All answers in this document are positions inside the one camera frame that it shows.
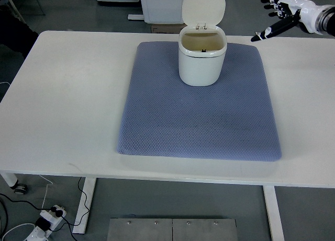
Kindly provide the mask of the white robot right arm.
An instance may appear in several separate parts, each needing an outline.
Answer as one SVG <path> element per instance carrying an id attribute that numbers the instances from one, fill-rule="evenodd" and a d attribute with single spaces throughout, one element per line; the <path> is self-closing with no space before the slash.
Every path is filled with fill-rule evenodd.
<path id="1" fill-rule="evenodd" d="M 334 6 L 323 6 L 317 16 L 316 33 L 319 35 L 330 35 L 334 37 Z"/>

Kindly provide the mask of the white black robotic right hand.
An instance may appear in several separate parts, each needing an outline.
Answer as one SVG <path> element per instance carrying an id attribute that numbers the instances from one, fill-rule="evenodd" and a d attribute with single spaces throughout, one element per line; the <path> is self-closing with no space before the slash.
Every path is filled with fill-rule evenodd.
<path id="1" fill-rule="evenodd" d="M 323 10 L 310 0 L 261 0 L 265 9 L 273 9 L 270 17 L 277 16 L 280 20 L 262 32 L 256 32 L 252 42 L 278 36 L 295 26 L 306 33 L 322 34 L 317 25 L 317 18 Z"/>

